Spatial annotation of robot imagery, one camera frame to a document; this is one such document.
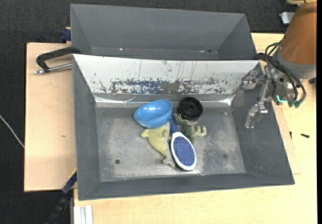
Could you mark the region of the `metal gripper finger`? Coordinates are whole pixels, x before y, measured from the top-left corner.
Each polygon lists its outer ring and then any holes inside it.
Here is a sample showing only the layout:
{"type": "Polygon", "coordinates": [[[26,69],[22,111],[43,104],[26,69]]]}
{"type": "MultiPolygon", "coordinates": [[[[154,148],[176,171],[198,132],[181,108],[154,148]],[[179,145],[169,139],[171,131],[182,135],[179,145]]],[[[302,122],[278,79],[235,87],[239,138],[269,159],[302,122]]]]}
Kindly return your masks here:
{"type": "Polygon", "coordinates": [[[263,102],[254,104],[248,111],[245,128],[254,128],[255,123],[259,122],[267,114],[268,109],[265,107],[263,102]]]}
{"type": "Polygon", "coordinates": [[[251,70],[241,80],[239,88],[241,90],[252,90],[258,84],[262,84],[265,79],[265,74],[258,70],[251,70]]]}

